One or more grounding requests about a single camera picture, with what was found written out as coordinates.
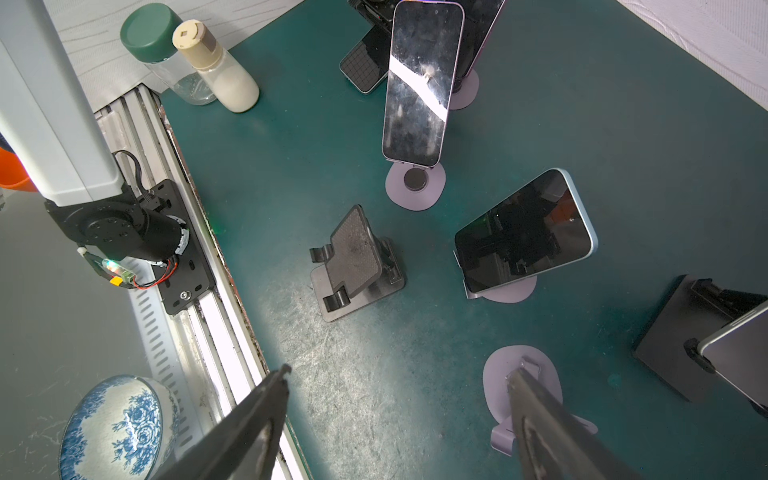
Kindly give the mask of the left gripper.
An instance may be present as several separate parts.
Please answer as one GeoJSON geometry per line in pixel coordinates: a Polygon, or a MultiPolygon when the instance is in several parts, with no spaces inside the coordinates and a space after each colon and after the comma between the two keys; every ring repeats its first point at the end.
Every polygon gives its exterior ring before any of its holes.
{"type": "Polygon", "coordinates": [[[347,3],[372,26],[390,34],[399,0],[348,0],[347,3]]]}

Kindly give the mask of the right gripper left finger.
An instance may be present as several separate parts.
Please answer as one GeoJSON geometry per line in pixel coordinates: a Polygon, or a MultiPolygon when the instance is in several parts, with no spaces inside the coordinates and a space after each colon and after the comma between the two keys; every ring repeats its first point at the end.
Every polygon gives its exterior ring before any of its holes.
{"type": "Polygon", "coordinates": [[[292,367],[269,373],[213,430],[160,474],[160,479],[229,479],[242,466],[250,479],[269,479],[279,453],[292,367]]]}

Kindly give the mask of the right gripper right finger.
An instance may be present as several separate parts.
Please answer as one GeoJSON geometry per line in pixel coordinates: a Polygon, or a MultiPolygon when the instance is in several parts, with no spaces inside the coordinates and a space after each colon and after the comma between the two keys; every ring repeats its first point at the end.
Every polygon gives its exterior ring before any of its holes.
{"type": "Polygon", "coordinates": [[[507,380],[525,479],[639,479],[526,370],[507,380]]]}

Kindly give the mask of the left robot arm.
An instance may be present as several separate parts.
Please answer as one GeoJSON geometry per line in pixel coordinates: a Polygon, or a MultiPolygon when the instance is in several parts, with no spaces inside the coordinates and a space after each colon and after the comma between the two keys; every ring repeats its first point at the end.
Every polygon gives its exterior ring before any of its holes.
{"type": "Polygon", "coordinates": [[[70,240],[116,260],[185,251],[186,224],[132,193],[41,1],[1,4],[1,132],[70,240]]]}

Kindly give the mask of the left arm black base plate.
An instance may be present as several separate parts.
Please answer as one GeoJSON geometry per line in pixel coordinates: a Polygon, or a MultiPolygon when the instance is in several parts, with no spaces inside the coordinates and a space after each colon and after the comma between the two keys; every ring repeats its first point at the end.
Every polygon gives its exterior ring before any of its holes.
{"type": "Polygon", "coordinates": [[[175,220],[184,233],[183,249],[177,249],[172,260],[176,269],[158,286],[165,311],[173,316],[210,291],[215,281],[179,188],[172,180],[165,179],[156,184],[152,192],[155,197],[152,200],[141,198],[140,204],[175,220]]]}

